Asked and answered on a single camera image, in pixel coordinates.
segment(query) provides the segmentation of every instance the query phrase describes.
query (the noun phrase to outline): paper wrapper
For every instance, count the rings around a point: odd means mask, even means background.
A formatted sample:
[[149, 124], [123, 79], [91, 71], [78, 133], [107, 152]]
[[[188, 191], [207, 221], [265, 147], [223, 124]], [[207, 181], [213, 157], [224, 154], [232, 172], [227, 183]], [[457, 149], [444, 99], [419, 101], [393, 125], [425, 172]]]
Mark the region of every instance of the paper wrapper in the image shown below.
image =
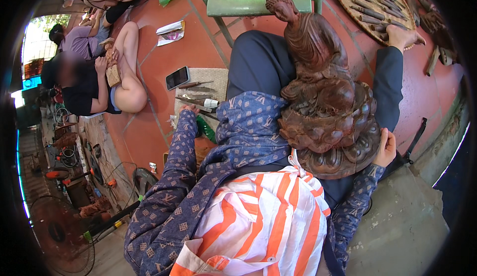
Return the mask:
[[156, 34], [159, 36], [158, 46], [166, 45], [182, 39], [184, 36], [184, 28], [186, 23], [184, 20], [171, 23], [159, 28]]

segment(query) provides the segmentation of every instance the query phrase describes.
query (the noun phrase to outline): smartphone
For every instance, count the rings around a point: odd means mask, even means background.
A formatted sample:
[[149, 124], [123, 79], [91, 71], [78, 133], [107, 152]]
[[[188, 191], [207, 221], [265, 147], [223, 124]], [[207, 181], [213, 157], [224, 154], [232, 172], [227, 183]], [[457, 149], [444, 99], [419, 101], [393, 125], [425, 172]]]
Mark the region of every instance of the smartphone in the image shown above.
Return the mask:
[[167, 90], [170, 91], [171, 89], [176, 88], [179, 85], [188, 82], [189, 80], [190, 80], [189, 68], [185, 66], [175, 71], [171, 75], [167, 76], [165, 78], [165, 84], [167, 85]]

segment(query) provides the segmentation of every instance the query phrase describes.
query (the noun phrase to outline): navy pants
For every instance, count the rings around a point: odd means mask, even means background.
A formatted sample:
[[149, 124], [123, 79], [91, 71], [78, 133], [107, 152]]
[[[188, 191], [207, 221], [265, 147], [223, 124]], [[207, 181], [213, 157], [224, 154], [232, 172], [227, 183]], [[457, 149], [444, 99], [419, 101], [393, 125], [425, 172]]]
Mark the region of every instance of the navy pants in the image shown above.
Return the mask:
[[[402, 53], [396, 47], [379, 49], [373, 94], [377, 101], [374, 116], [381, 128], [394, 131], [402, 100]], [[280, 90], [296, 78], [295, 65], [283, 37], [260, 31], [248, 31], [235, 41], [230, 57], [227, 99], [246, 91], [280, 96]], [[253, 172], [277, 172], [288, 166], [285, 157], [262, 166], [239, 168], [236, 176]], [[325, 200], [334, 208], [353, 188], [354, 175], [338, 180], [320, 180]]]

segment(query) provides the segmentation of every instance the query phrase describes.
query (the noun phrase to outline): jacket sleeve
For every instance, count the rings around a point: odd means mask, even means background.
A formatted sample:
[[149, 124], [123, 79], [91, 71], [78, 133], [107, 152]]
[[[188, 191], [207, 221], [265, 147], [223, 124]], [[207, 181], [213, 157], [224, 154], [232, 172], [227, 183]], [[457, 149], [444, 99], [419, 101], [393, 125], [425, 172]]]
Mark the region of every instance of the jacket sleeve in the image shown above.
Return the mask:
[[154, 254], [151, 244], [171, 220], [172, 213], [196, 183], [196, 115], [180, 113], [161, 179], [146, 193], [134, 212], [124, 239], [124, 257], [139, 274], [143, 258]]
[[339, 204], [331, 217], [335, 230], [334, 253], [337, 261], [342, 265], [343, 271], [348, 264], [346, 248], [356, 233], [362, 214], [368, 208], [371, 194], [377, 187], [379, 178], [383, 175], [385, 167], [370, 164], [356, 177], [353, 190], [346, 200]]

